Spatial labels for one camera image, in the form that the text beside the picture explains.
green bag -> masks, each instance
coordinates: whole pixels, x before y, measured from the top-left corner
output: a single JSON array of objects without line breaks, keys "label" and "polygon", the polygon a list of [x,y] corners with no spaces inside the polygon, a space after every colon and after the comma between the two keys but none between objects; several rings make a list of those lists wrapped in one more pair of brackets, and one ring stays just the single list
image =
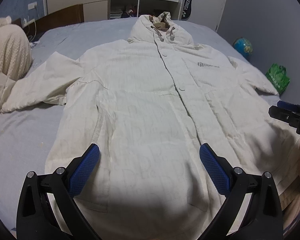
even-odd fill
[{"label": "green bag", "polygon": [[272,64],[271,68],[266,73],[266,77],[273,84],[279,95],[286,90],[290,83],[290,78],[287,77],[287,70],[284,66]]}]

wall outlet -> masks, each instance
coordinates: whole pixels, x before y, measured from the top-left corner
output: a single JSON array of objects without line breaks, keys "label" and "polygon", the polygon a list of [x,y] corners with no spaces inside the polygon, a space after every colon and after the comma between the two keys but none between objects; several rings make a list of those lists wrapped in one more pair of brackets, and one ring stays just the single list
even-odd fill
[{"label": "wall outlet", "polygon": [[37,7],[37,2],[32,2],[28,4],[28,10],[34,9],[35,7]]}]

bed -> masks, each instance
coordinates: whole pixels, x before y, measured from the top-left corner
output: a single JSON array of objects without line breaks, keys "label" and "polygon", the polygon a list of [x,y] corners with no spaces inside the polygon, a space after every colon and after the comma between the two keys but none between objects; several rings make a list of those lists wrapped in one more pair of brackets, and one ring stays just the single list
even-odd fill
[{"label": "bed", "polygon": [[[32,49],[29,76],[57,51],[77,59],[87,49],[119,39],[127,40],[137,19],[90,22],[46,32]],[[211,29],[175,21],[189,32],[195,43],[210,45],[226,56],[245,59]],[[270,105],[278,96],[261,95]],[[34,170],[44,174],[45,161],[57,135],[64,106],[40,103],[22,111],[0,114],[0,219],[8,229],[16,226],[19,194],[25,175]]]}]

door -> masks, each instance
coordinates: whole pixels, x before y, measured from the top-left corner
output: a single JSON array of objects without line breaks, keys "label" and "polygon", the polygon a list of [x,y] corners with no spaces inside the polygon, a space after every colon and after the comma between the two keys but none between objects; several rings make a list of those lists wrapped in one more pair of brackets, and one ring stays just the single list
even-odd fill
[{"label": "door", "polygon": [[226,0],[192,0],[191,15],[187,21],[218,30]]}]

blue wall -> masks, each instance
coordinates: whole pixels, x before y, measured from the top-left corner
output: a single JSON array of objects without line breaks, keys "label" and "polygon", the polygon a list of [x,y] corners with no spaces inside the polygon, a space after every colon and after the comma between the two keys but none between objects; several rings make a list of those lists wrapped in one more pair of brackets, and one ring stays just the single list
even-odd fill
[{"label": "blue wall", "polygon": [[[28,10],[28,4],[32,2],[37,2],[37,11],[35,9]],[[44,16],[43,10],[43,0],[3,0],[0,4],[0,17],[11,16],[12,20],[21,18],[38,19],[38,15]]]},{"label": "blue wall", "polygon": [[297,0],[227,0],[218,34],[230,44],[246,37],[251,64],[263,73],[284,65],[290,84],[282,100],[300,104],[300,4]]}]

